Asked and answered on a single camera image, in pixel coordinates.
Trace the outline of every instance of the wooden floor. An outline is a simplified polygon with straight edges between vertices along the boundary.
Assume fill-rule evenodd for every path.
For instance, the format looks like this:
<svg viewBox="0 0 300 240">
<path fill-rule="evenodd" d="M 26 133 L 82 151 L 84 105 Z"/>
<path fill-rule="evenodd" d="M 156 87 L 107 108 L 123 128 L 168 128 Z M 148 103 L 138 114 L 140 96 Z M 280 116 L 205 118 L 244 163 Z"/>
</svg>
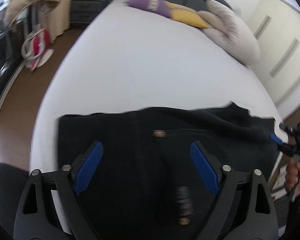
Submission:
<svg viewBox="0 0 300 240">
<path fill-rule="evenodd" d="M 10 88 L 0 110 L 0 163 L 29 169 L 31 138 L 43 96 L 59 65 L 82 33 L 67 30 L 52 45 L 54 53 L 31 73 L 24 68 Z"/>
</svg>

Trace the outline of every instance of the bed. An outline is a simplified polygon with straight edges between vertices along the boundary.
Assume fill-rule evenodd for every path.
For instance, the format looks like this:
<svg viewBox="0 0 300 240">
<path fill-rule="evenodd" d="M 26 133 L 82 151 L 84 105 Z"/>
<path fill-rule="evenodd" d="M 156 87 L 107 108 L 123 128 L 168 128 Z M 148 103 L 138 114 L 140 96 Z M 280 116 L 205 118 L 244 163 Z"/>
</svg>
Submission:
<svg viewBox="0 0 300 240">
<path fill-rule="evenodd" d="M 113 0 L 69 51 L 44 96 L 30 171 L 57 170 L 57 118 L 64 114 L 195 109 L 230 101 L 251 115 L 274 117 L 276 134 L 287 140 L 274 103 L 249 67 L 197 28 Z"/>
</svg>

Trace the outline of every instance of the beige curtain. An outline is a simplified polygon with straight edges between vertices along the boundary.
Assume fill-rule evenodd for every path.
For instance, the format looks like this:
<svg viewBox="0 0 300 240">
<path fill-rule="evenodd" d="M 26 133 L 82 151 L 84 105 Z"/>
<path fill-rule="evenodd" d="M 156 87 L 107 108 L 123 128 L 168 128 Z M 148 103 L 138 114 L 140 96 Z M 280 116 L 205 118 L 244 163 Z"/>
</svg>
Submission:
<svg viewBox="0 0 300 240">
<path fill-rule="evenodd" d="M 48 17 L 42 18 L 42 25 L 49 30 L 52 42 L 70 27 L 70 3 L 71 0 L 61 0 Z"/>
</svg>

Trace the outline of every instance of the person's arm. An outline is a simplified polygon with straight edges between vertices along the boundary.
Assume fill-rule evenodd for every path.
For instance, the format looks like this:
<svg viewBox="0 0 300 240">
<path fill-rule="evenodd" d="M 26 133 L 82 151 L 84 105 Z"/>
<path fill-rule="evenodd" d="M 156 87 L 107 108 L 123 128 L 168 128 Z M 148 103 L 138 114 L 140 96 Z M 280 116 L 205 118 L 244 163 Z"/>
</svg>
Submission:
<svg viewBox="0 0 300 240">
<path fill-rule="evenodd" d="M 286 170 L 287 174 L 285 177 L 286 181 L 284 183 L 284 188 L 287 191 L 289 191 L 298 182 L 298 172 L 300 172 L 300 163 L 297 163 L 297 165 L 295 165 L 294 159 L 291 158 Z M 288 228 L 293 223 L 293 221 L 300 213 L 300 185 L 296 187 L 295 192 L 295 201 L 289 203 L 289 212 L 286 228 Z"/>
</svg>

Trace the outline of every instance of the nightstand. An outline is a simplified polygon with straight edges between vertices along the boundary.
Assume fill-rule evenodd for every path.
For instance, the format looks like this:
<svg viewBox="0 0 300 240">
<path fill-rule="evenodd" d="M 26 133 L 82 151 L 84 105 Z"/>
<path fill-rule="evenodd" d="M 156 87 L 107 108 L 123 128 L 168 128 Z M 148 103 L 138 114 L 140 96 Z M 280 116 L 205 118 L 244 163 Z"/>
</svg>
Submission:
<svg viewBox="0 0 300 240">
<path fill-rule="evenodd" d="M 70 23 L 90 24 L 106 7 L 108 0 L 71 0 Z"/>
</svg>

